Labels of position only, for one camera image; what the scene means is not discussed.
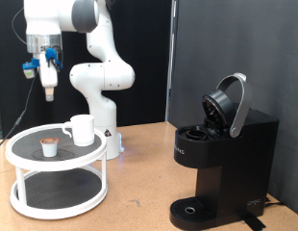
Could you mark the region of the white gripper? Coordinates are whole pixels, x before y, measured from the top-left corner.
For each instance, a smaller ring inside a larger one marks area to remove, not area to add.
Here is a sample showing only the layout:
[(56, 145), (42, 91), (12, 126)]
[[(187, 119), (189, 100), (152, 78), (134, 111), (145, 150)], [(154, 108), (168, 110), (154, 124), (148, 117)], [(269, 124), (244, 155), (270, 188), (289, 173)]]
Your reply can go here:
[(45, 89), (45, 98), (48, 102), (54, 100), (54, 89), (58, 83), (57, 69), (46, 59), (45, 53), (39, 54), (39, 76)]

